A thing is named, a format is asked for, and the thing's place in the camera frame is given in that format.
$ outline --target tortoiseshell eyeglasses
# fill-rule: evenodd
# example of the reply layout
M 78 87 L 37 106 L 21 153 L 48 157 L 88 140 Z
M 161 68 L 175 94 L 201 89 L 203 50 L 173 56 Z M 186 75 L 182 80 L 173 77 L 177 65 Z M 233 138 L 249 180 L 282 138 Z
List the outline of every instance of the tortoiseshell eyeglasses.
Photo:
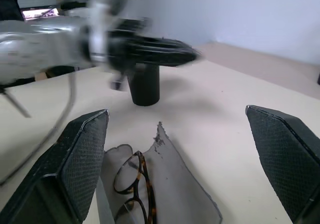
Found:
M 139 196 L 141 176 L 145 178 L 148 216 L 145 205 Z M 145 157 L 140 151 L 134 153 L 121 166 L 114 178 L 113 188 L 118 194 L 133 193 L 133 197 L 128 199 L 117 212 L 114 218 L 116 224 L 141 224 L 143 220 L 144 224 L 157 224 L 155 194 L 148 176 Z

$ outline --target table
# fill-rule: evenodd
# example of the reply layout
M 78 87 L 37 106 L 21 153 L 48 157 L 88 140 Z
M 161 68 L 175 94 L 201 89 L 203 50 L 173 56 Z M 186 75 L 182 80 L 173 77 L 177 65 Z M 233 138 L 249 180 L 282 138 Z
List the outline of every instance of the table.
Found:
M 111 73 L 100 68 L 78 71 L 76 104 L 68 120 L 107 108 L 105 150 L 128 143 L 140 151 L 152 145 L 162 121 L 186 165 L 217 202 L 226 224 L 290 224 L 260 165 L 245 108 L 253 104 L 297 116 L 319 136 L 315 117 L 320 116 L 320 101 L 207 60 L 160 70 L 161 98 L 151 107 L 135 106 L 128 87 L 124 92 L 109 89 Z M 67 83 L 61 76 L 12 88 L 31 119 L 0 97 L 1 176 L 52 127 L 66 105 Z M 1 209 L 35 161 L 0 189 Z M 85 223 L 99 223 L 95 200 Z

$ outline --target black cylindrical object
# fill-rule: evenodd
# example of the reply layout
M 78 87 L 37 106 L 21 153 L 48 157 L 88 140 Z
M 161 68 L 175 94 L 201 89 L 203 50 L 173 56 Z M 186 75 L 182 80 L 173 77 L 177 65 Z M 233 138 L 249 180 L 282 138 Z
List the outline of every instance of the black cylindrical object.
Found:
M 132 101 L 138 106 L 151 106 L 160 99 L 160 67 L 146 65 L 128 77 Z

